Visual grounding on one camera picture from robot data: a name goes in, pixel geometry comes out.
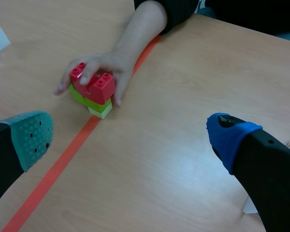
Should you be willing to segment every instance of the lego stud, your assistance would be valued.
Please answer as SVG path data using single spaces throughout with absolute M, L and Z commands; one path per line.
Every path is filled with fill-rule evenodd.
M 99 80 L 99 81 L 97 82 L 97 84 L 98 84 L 99 86 L 101 86 L 101 85 L 103 84 L 103 81 L 102 81 L 102 80 Z
M 109 80 L 110 79 L 110 74 L 108 74 L 108 73 L 105 73 L 104 75 L 103 75 L 103 78 L 105 79 L 105 80 Z

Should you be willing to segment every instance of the wooden table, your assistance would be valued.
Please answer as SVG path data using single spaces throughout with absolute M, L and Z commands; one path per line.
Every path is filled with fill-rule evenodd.
M 0 230 L 89 119 L 53 87 L 69 61 L 108 50 L 130 0 L 0 0 L 12 42 L 0 53 L 0 119 L 34 109 L 54 120 L 49 152 L 0 201 Z M 263 232 L 247 194 L 208 142 L 227 112 L 290 138 L 290 42 L 194 15 L 165 36 L 22 232 Z

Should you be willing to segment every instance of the lime green lego brick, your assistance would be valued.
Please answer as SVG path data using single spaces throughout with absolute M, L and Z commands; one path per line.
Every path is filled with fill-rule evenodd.
M 77 90 L 74 88 L 73 84 L 71 83 L 70 86 L 69 86 L 69 90 L 70 90 L 70 93 L 73 97 L 73 99 L 76 101 L 76 102 L 79 102 L 81 103 L 82 105 L 86 105 L 86 102 L 85 102 L 85 98 L 79 93 L 77 92 Z
M 104 119 L 107 116 L 107 114 L 111 111 L 112 108 L 113 108 L 112 103 L 110 103 L 102 113 L 99 113 L 99 112 L 88 107 L 89 112 L 91 112 L 93 115 L 95 115 L 101 119 Z
M 111 104 L 111 99 L 109 98 L 109 100 L 107 100 L 104 105 L 96 104 L 95 102 L 93 102 L 87 98 L 85 98 L 85 102 L 86 102 L 86 106 L 88 108 L 93 109 L 93 110 L 97 111 L 98 113 L 102 113 Z

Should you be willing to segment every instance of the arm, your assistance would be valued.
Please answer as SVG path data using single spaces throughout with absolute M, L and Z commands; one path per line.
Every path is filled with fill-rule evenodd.
M 136 11 L 113 50 L 72 61 L 54 93 L 59 95 L 69 87 L 70 70 L 84 62 L 87 65 L 80 83 L 88 84 L 93 74 L 100 69 L 111 72 L 116 79 L 115 102 L 120 106 L 141 52 L 158 34 L 165 34 L 188 19 L 198 2 L 199 0 L 134 0 Z

